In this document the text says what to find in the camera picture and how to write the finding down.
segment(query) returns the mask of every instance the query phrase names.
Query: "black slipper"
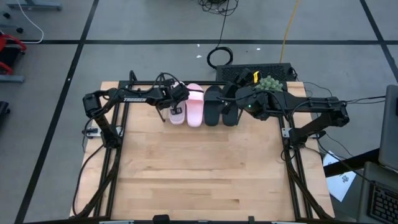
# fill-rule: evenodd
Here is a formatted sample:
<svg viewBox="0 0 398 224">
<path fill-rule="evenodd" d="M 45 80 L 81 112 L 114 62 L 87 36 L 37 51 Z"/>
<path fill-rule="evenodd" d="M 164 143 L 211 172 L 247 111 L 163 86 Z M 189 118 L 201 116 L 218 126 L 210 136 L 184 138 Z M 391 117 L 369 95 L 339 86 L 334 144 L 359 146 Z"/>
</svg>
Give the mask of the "black slipper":
<svg viewBox="0 0 398 224">
<path fill-rule="evenodd" d="M 228 114 L 223 114 L 223 123 L 226 126 L 235 126 L 238 123 L 238 106 L 235 102 L 231 102 Z"/>
<path fill-rule="evenodd" d="M 220 119 L 218 105 L 221 104 L 221 100 L 217 99 L 219 96 L 222 96 L 219 86 L 211 86 L 206 90 L 203 114 L 205 115 L 205 124 L 207 126 L 216 126 L 218 124 Z"/>
</svg>

